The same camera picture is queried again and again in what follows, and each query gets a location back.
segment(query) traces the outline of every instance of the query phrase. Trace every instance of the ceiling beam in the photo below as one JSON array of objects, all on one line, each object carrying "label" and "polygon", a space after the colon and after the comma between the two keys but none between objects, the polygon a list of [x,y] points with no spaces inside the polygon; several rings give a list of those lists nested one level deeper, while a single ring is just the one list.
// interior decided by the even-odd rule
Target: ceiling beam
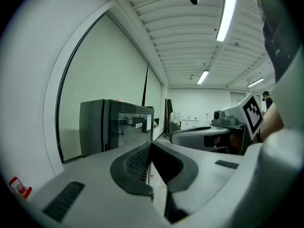
[{"label": "ceiling beam", "polygon": [[233,85],[235,85],[240,80],[247,77],[249,74],[251,74],[253,71],[257,70],[259,67],[261,67],[267,60],[269,59],[268,54],[264,54],[250,69],[248,69],[246,72],[244,72],[241,76],[233,80],[230,84],[227,85],[227,88],[231,88]]},{"label": "ceiling beam", "polygon": [[183,24],[188,25],[201,25],[205,27],[210,27],[214,23],[217,23],[218,18],[217,17],[208,17],[207,21],[206,18],[203,16],[179,16],[179,17],[173,17],[173,18],[167,18],[167,19],[160,19],[157,21],[146,23],[144,26],[149,29],[149,31],[159,30],[160,28],[167,27],[168,24],[176,26],[180,25],[181,21],[183,21]]},{"label": "ceiling beam", "polygon": [[259,58],[261,56],[260,54],[258,54],[256,52],[246,50],[241,47],[238,48],[235,46],[227,45],[227,52],[231,52],[231,51],[233,51],[233,52],[236,51],[236,52],[242,53],[243,55],[248,55],[249,57]]},{"label": "ceiling beam", "polygon": [[161,29],[156,29],[153,30],[151,32],[149,32],[150,36],[153,38],[162,38],[164,36],[166,36],[167,34],[172,33],[172,34],[185,34],[185,32],[187,32],[187,34],[194,34],[194,33],[205,33],[205,34],[214,34],[214,28],[213,27],[206,27],[203,25],[175,25],[172,27],[167,27],[167,28],[161,28]]},{"label": "ceiling beam", "polygon": [[134,42],[162,84],[169,84],[163,64],[142,21],[128,0],[115,0],[109,12],[127,36]]},{"label": "ceiling beam", "polygon": [[166,62],[164,61],[163,62],[163,65],[164,67],[178,67],[180,65],[185,65],[185,64],[189,64],[189,63],[192,63],[194,65],[198,65],[198,66],[201,66],[203,63],[205,64],[208,64],[208,62],[210,61],[210,58],[209,59],[185,59],[185,60],[174,60],[174,61],[169,61],[169,62]]},{"label": "ceiling beam", "polygon": [[[226,34],[226,38],[225,38],[225,40],[223,42],[219,42],[219,46],[218,46],[218,48],[217,48],[217,50],[216,50],[216,52],[214,54],[214,57],[213,57],[212,61],[209,64],[209,67],[208,67],[209,74],[213,71],[214,66],[217,64],[217,62],[219,61],[222,53],[226,49],[228,41],[231,38],[232,31],[234,30],[234,24],[236,23],[236,21],[237,21],[237,19],[239,17],[240,8],[241,8],[241,0],[237,0],[236,6],[235,6],[235,10],[234,10],[234,13],[233,13],[233,17],[232,17],[232,21],[231,21],[231,24],[229,26],[228,32]],[[203,85],[204,85],[204,81],[200,84],[200,88],[202,88]]]},{"label": "ceiling beam", "polygon": [[180,55],[172,55],[172,56],[162,56],[160,57],[160,59],[162,61],[175,61],[175,60],[179,60],[179,59],[183,59],[183,60],[187,60],[187,59],[196,59],[196,60],[204,60],[204,59],[208,59],[210,60],[211,58],[211,54],[192,54],[192,55],[189,55],[189,54],[180,54]]},{"label": "ceiling beam", "polygon": [[167,44],[167,45],[161,45],[161,46],[155,46],[155,48],[158,51],[169,51],[173,49],[183,49],[183,48],[217,48],[218,42],[216,40],[212,42],[206,42],[206,41],[192,41],[192,42],[176,42],[174,44]]},{"label": "ceiling beam", "polygon": [[261,89],[260,91],[261,91],[261,92],[264,92],[264,91],[272,90],[273,87],[274,87],[273,85],[270,85],[270,86],[267,86],[267,87]]},{"label": "ceiling beam", "polygon": [[[263,84],[267,83],[270,80],[273,80],[274,78],[275,78],[275,74],[272,74],[272,75],[268,76],[267,78],[264,79]],[[259,86],[259,84],[256,84],[254,86],[251,86],[250,88],[253,89],[253,88],[258,87],[258,86]]]},{"label": "ceiling beam", "polygon": [[200,76],[200,72],[166,72],[167,76],[173,76],[173,75],[180,75],[180,76],[187,76],[190,77],[190,75],[197,75]]},{"label": "ceiling beam", "polygon": [[188,68],[165,68],[166,73],[191,73],[191,72],[201,72],[201,69],[198,67],[188,67]]},{"label": "ceiling beam", "polygon": [[160,51],[158,52],[158,55],[160,55],[161,57],[165,57],[165,56],[173,56],[173,55],[181,55],[182,53],[184,55],[196,55],[199,53],[208,53],[209,55],[212,54],[214,52],[214,49],[206,49],[206,48],[187,48],[187,49],[173,49],[173,50],[168,50],[168,51]]},{"label": "ceiling beam", "polygon": [[[169,88],[174,89],[174,88],[200,88],[199,85],[195,84],[169,84]],[[259,91],[248,91],[247,87],[239,87],[236,89],[227,89],[225,88],[225,85],[218,85],[218,84],[205,84],[201,89],[225,89],[229,90],[231,92],[235,91],[243,91],[244,93],[246,92],[253,92],[253,93],[259,93]]]}]

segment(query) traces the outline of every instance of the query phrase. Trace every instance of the ceiling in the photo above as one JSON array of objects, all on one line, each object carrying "label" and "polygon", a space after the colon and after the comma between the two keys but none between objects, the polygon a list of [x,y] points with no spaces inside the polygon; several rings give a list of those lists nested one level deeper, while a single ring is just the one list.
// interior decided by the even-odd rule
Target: ceiling
[{"label": "ceiling", "polygon": [[[265,78],[251,91],[271,90],[274,69],[253,0],[238,0],[224,42],[216,41],[224,0],[128,0],[147,30],[170,88],[230,88]],[[201,85],[197,82],[209,70]]]}]

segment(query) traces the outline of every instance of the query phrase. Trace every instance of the wall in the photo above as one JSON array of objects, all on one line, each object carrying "label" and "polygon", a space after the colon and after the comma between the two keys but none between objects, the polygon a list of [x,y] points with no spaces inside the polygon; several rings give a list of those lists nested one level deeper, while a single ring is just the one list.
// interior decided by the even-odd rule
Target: wall
[{"label": "wall", "polygon": [[197,117],[198,126],[205,125],[206,114],[213,119],[213,113],[231,104],[230,92],[246,93],[225,89],[169,89],[173,110],[182,117]]},{"label": "wall", "polygon": [[[76,28],[108,1],[27,0],[11,20],[0,44],[0,165],[6,182],[17,176],[35,192],[55,176],[42,127],[52,65]],[[63,170],[58,160],[56,168]]]},{"label": "wall", "polygon": [[[125,102],[142,105],[146,72],[147,63],[136,47],[120,28],[104,15],[78,48],[63,85],[59,134],[64,160],[81,155],[81,102],[123,99]],[[153,105],[158,98],[156,113],[159,115],[161,84],[151,69],[148,70],[147,98],[148,105]]]}]

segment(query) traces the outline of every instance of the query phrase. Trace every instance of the fluorescent light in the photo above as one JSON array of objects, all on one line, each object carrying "label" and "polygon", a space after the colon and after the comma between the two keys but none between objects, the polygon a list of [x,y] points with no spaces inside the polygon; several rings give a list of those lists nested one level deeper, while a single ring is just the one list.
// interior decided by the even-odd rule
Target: fluorescent light
[{"label": "fluorescent light", "polygon": [[225,0],[224,13],[219,27],[218,35],[216,37],[217,41],[224,41],[236,6],[237,0]]},{"label": "fluorescent light", "polygon": [[259,80],[257,80],[257,81],[255,81],[255,82],[253,82],[252,84],[247,85],[247,87],[254,86],[254,85],[256,85],[257,83],[262,82],[263,80],[264,80],[264,78],[260,78]]},{"label": "fluorescent light", "polygon": [[200,80],[198,81],[198,85],[200,85],[204,81],[204,79],[207,77],[208,73],[209,73],[209,71],[204,70],[202,76],[200,77]]}]

